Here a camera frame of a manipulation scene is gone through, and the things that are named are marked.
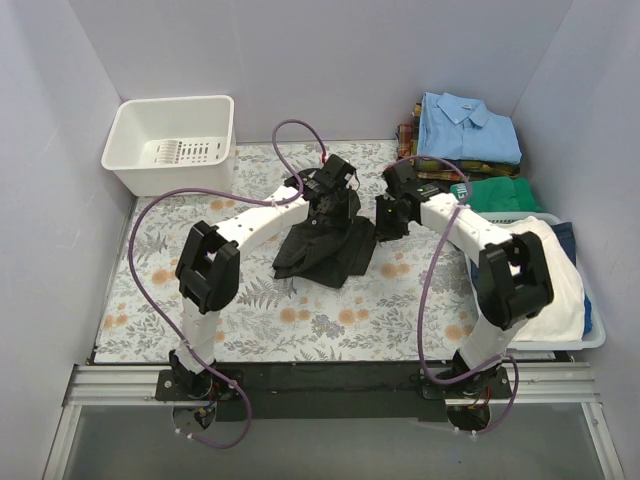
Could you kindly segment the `black pinstriped long sleeve shirt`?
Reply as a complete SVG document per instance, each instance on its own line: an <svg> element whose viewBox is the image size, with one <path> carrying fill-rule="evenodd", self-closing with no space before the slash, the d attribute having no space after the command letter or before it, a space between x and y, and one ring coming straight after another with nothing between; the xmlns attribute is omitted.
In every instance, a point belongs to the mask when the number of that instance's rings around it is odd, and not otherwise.
<svg viewBox="0 0 640 480"><path fill-rule="evenodd" d="M366 273L377 241L373 222L359 214L358 194L345 190L313 201L306 220L291 227L273 262L277 279L300 277L339 289Z"/></svg>

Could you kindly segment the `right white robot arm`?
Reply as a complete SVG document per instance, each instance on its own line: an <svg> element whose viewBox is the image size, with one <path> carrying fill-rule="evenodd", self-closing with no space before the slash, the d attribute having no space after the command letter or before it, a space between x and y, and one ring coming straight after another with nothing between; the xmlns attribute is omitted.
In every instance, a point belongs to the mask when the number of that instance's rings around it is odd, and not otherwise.
<svg viewBox="0 0 640 480"><path fill-rule="evenodd" d="M442 389L475 397L493 378L515 334L554 299L542 241L527 231L511 234L441 188L424 184L400 160L383 172L387 188L376 198L376 229L383 241L400 239L416 223L440 234L438 247L453 244L476 266L478 320L456 351L449 370L423 372Z"/></svg>

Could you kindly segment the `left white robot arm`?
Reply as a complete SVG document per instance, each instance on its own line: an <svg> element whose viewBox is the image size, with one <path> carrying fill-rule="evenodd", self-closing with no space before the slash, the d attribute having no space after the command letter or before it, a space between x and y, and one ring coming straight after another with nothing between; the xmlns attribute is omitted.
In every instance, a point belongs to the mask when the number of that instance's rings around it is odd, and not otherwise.
<svg viewBox="0 0 640 480"><path fill-rule="evenodd" d="M356 168L332 155L320 168L301 171L303 191L295 177L287 179L265 204L209 225L192 226L176 277L183 297L184 339L169 354L175 384L190 399L205 398L213 386L211 373L220 312L236 296L240 264L255 248L281 231L310 221L313 226L338 226L355 217L359 201L350 181Z"/></svg>

